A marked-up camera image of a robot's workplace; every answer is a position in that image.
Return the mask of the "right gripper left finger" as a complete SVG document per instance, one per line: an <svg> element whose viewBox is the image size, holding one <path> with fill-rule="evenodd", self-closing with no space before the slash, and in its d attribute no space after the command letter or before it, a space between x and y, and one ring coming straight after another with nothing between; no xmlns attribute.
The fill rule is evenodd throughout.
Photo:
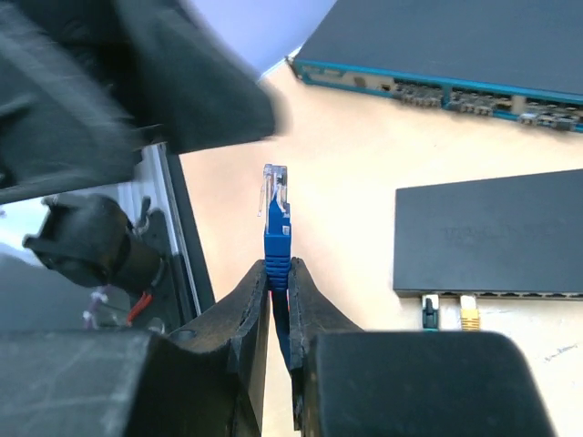
<svg viewBox="0 0 583 437"><path fill-rule="evenodd" d="M1 4L1 200L131 180L175 154L277 132L270 93L177 1Z"/></svg>

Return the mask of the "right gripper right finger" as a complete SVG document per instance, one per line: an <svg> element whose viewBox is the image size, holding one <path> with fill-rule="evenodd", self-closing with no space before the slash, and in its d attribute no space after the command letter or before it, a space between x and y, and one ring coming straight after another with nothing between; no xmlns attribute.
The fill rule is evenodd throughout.
<svg viewBox="0 0 583 437"><path fill-rule="evenodd" d="M276 412L301 430L311 341L360 331L318 290L302 259L284 270L283 294L269 266L255 262L232 292L170 334L182 349L170 436L259 436Z"/></svg>

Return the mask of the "small black network switch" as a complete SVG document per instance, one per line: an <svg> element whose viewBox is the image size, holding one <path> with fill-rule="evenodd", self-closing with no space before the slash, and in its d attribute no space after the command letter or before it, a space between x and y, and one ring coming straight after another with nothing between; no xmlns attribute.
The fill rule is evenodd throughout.
<svg viewBox="0 0 583 437"><path fill-rule="evenodd" d="M581 299L581 170L397 189L393 288Z"/></svg>

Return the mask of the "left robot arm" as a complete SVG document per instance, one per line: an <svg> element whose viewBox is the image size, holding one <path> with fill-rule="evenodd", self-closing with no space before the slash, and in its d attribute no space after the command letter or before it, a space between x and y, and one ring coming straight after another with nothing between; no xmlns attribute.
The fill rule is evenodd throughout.
<svg viewBox="0 0 583 437"><path fill-rule="evenodd" d="M161 281L162 254L135 233L113 198L64 193L42 203L48 207L43 225L24 236L23 246L48 269L82 287L113 286L136 295Z"/></svg>

